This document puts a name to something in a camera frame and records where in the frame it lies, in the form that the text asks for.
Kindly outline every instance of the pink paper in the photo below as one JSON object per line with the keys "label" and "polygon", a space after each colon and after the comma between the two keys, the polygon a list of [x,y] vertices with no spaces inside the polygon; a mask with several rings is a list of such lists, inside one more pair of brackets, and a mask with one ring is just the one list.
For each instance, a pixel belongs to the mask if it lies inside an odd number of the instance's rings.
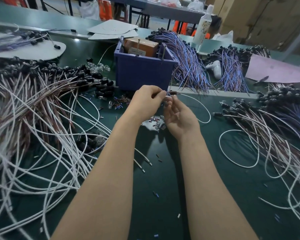
{"label": "pink paper", "polygon": [[259,81],[266,76],[269,83],[300,83],[300,67],[253,54],[246,77]]}

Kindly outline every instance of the forearm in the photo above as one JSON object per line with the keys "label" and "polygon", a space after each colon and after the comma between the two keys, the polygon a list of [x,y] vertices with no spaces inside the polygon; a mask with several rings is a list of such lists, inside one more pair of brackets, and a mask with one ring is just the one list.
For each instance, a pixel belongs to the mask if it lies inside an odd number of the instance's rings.
{"label": "forearm", "polygon": [[258,239],[222,182],[200,131],[178,144],[191,239]]}
{"label": "forearm", "polygon": [[72,200],[52,240],[127,239],[132,210],[133,157],[140,123],[125,113]]}

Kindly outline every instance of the blue plastic bin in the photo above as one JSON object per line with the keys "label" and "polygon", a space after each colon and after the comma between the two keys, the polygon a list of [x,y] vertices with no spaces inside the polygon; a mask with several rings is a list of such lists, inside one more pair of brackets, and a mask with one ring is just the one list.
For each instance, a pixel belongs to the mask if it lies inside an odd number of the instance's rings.
{"label": "blue plastic bin", "polygon": [[174,66],[178,64],[165,44],[159,48],[159,57],[136,56],[125,54],[122,43],[119,42],[114,52],[116,62],[116,86],[121,90],[136,91],[142,85],[156,85],[167,90],[172,78]]}

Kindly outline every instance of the white plastic bag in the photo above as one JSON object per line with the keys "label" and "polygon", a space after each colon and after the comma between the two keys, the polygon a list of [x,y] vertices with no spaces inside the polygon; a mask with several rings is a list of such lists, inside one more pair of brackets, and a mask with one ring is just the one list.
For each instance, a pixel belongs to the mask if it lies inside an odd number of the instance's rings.
{"label": "white plastic bag", "polygon": [[97,0],[82,2],[79,11],[84,19],[100,20]]}
{"label": "white plastic bag", "polygon": [[187,8],[198,12],[204,12],[204,3],[199,0],[194,0],[193,2],[189,3]]}
{"label": "white plastic bag", "polygon": [[233,30],[231,30],[230,32],[224,35],[217,33],[213,36],[212,40],[219,40],[219,41],[228,42],[229,44],[233,44]]}
{"label": "white plastic bag", "polygon": [[181,7],[181,3],[179,0],[158,0],[162,5],[168,6],[168,7]]}

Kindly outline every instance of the plastic bottle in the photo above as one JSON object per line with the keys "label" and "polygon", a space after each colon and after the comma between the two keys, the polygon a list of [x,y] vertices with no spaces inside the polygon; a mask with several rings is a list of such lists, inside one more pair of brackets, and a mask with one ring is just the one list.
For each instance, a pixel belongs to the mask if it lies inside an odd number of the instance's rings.
{"label": "plastic bottle", "polygon": [[194,44],[194,47],[196,47],[196,50],[199,51],[203,41],[204,37],[206,36],[208,29],[210,27],[210,24],[212,22],[211,14],[213,11],[213,5],[209,5],[207,8],[207,12],[204,16],[200,18],[200,22],[197,28],[197,31],[194,35],[192,44]]}

